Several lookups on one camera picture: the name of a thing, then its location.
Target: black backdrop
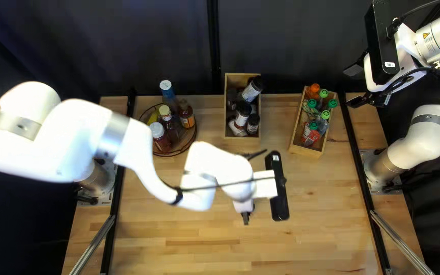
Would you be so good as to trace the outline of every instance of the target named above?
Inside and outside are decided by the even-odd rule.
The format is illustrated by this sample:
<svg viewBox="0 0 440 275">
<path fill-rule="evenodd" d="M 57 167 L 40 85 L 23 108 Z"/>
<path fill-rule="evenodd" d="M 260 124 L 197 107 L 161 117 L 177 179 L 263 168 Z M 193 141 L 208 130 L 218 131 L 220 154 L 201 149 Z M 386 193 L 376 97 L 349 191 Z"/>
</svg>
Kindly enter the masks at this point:
<svg viewBox="0 0 440 275">
<path fill-rule="evenodd" d="M 396 16 L 424 2 L 391 3 Z M 330 89 L 356 84 L 362 91 L 361 81 L 346 78 L 342 69 L 366 48 L 363 16 L 369 4 L 219 1 L 222 73 L 271 76 L 268 92 L 299 92 L 312 82 Z M 0 0 L 0 96 L 28 79 L 51 85 L 62 98 L 95 102 L 130 86 L 158 94 L 164 78 L 179 94 L 221 92 L 212 88 L 206 9 L 203 0 Z M 428 12 L 416 13 L 408 25 L 416 30 Z M 389 141 L 405 135 L 407 126 L 400 122 L 408 120 L 415 97 L 426 94 L 428 102 L 440 97 L 425 84 L 416 89 L 429 92 L 395 95 L 395 107 L 381 113 Z M 402 125 L 398 131 L 396 121 Z M 0 203 L 0 259 L 11 259 L 0 264 L 0 274 L 59 274 L 75 205 L 69 186 L 0 174 Z"/>
</svg>

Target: metal mounting plate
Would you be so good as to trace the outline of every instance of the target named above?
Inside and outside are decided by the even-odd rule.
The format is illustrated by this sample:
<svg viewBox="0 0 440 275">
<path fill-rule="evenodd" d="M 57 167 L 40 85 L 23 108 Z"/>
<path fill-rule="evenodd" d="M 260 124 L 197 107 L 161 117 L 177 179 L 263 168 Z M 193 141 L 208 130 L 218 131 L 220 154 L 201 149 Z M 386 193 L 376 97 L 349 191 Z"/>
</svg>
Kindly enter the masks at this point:
<svg viewBox="0 0 440 275">
<path fill-rule="evenodd" d="M 368 159 L 368 158 L 375 156 L 375 151 L 376 151 L 376 149 L 360 149 L 359 154 L 361 156 L 361 160 L 363 161 L 363 163 L 364 163 L 365 159 Z M 369 179 L 366 179 L 366 182 L 368 183 L 368 187 L 370 188 L 371 195 L 398 195 L 398 194 L 402 193 L 401 190 L 394 190 L 394 191 L 390 191 L 388 193 L 384 193 L 382 191 L 382 187 L 383 187 L 382 185 L 372 184 Z M 396 178 L 394 178 L 393 183 L 395 185 L 402 184 L 402 181 L 400 180 L 400 176 L 397 176 Z"/>
<path fill-rule="evenodd" d="M 118 169 L 118 166 L 115 165 L 111 159 L 105 159 L 105 164 L 103 164 L 103 168 L 108 173 L 108 181 L 112 181 L 113 185 L 114 185 L 116 171 Z M 112 190 L 109 191 L 107 194 L 105 194 L 101 197 L 97 197 L 97 199 L 98 199 L 97 204 L 93 205 L 93 204 L 90 204 L 87 202 L 77 201 L 77 206 L 78 207 L 94 207 L 94 206 L 112 205 L 113 191 L 115 190 L 114 187 L 115 186 L 113 186 Z M 77 195 L 82 196 L 82 197 L 86 197 L 86 198 L 91 198 L 88 194 L 86 194 L 86 190 L 84 190 L 84 189 L 79 190 Z"/>
</svg>

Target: wooden table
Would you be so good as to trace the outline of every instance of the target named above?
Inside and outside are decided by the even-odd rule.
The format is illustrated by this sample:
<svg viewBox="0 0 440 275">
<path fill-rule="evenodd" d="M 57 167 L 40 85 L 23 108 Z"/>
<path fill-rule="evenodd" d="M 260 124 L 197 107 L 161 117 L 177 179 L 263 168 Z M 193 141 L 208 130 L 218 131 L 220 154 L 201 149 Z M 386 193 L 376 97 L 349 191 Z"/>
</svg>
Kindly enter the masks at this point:
<svg viewBox="0 0 440 275">
<path fill-rule="evenodd" d="M 195 112 L 197 140 L 245 152 L 223 138 L 223 95 L 184 98 Z M 333 111 L 326 150 L 319 160 L 287 152 L 300 99 L 301 94 L 263 95 L 260 115 L 258 149 L 281 153 L 289 220 L 273 221 L 268 200 L 259 199 L 250 224 L 244 226 L 221 190 L 209 211 L 171 207 L 151 196 L 127 170 L 111 274 L 381 274 L 340 108 Z M 120 100 L 126 103 L 126 98 L 103 98 L 102 104 L 118 109 Z M 160 100 L 138 97 L 135 118 Z M 374 107 L 350 113 L 361 149 L 386 146 Z M 157 174 L 179 184 L 186 156 L 155 157 Z M 254 171 L 265 169 L 263 156 L 251 163 Z M 403 196 L 373 200 L 383 218 L 421 255 Z M 72 269 L 108 214 L 109 207 L 77 208 L 62 274 Z M 391 241 L 385 244 L 392 267 L 411 274 L 413 268 Z M 102 248 L 82 274 L 99 274 Z"/>
</svg>

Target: wooden crate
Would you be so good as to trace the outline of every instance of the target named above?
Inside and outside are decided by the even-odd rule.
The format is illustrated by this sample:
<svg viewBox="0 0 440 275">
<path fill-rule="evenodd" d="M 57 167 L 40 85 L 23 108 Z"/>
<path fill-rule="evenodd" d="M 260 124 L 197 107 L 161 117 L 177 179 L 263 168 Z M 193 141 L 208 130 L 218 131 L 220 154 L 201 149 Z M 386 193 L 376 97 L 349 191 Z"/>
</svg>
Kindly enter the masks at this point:
<svg viewBox="0 0 440 275">
<path fill-rule="evenodd" d="M 260 73 L 226 73 L 225 74 L 225 86 L 224 86 L 224 106 L 223 106 L 223 132 L 225 133 L 224 138 L 230 139 L 236 143 L 243 143 L 245 145 L 259 145 L 260 144 L 260 127 L 263 122 L 263 118 L 260 118 L 259 128 L 256 134 L 250 134 L 247 136 L 235 136 L 232 130 L 228 126 L 227 118 L 234 115 L 235 111 L 227 110 L 227 90 L 230 88 L 240 88 L 246 87 L 248 85 L 248 79 L 260 75 Z M 257 113 L 260 115 L 260 97 L 257 96 Z"/>
<path fill-rule="evenodd" d="M 329 128 L 324 133 L 324 135 L 321 136 L 318 141 L 314 142 L 314 144 L 311 147 L 305 147 L 302 145 L 302 135 L 303 135 L 304 125 L 303 123 L 302 125 L 300 125 L 300 119 L 303 109 L 303 100 L 305 99 L 305 93 L 307 92 L 308 88 L 309 88 L 308 86 L 305 86 L 305 88 L 303 89 L 302 100 L 300 101 L 300 107 L 298 108 L 298 115 L 296 117 L 295 127 L 293 129 L 293 135 L 291 136 L 288 152 L 299 155 L 311 156 L 318 159 L 324 153 L 325 142 L 327 141 L 327 135 L 328 135 L 328 131 L 330 130 L 330 124 L 329 124 Z M 323 105 L 326 105 L 329 100 L 333 98 L 335 99 L 336 97 L 337 97 L 336 93 L 329 91 L 328 96 L 324 98 Z M 331 112 L 331 116 L 327 120 L 329 123 L 332 120 L 333 114 L 334 112 Z"/>
</svg>

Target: cable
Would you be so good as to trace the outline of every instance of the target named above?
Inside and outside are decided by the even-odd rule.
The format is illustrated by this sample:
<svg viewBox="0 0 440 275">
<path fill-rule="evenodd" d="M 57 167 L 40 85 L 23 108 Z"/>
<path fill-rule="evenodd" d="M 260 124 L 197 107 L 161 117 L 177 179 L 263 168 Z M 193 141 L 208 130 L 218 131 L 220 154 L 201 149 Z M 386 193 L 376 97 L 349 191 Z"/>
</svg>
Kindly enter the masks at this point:
<svg viewBox="0 0 440 275">
<path fill-rule="evenodd" d="M 411 74 L 414 74 L 416 72 L 422 72 L 422 71 L 436 72 L 436 71 L 439 71 L 439 70 L 437 70 L 435 68 L 432 68 L 432 67 L 420 67 L 420 68 L 415 68 L 413 70 L 410 70 L 410 71 L 404 73 L 403 75 L 401 75 L 399 78 L 395 79 L 395 81 L 393 81 L 390 85 L 388 85 L 388 87 L 386 87 L 381 92 L 381 95 L 382 96 L 388 95 L 393 90 L 395 90 L 396 88 L 400 87 L 402 84 L 398 85 L 397 87 L 395 87 L 395 86 L 397 84 L 399 84 L 401 81 L 405 80 L 407 78 L 407 76 L 409 76 Z"/>
<path fill-rule="evenodd" d="M 419 11 L 419 10 L 422 10 L 422 9 L 425 9 L 427 7 L 433 6 L 435 4 L 439 4 L 439 3 L 440 3 L 440 0 L 434 0 L 434 1 L 431 1 L 429 3 L 425 3 L 423 5 L 420 5 L 420 6 L 416 7 L 416 8 L 411 9 L 411 10 L 407 11 L 406 13 L 402 14 L 399 17 L 399 19 L 401 20 L 401 22 L 403 22 L 405 20 L 405 18 L 407 18 L 407 16 L 411 15 L 412 13 L 414 13 L 416 11 Z"/>
</svg>

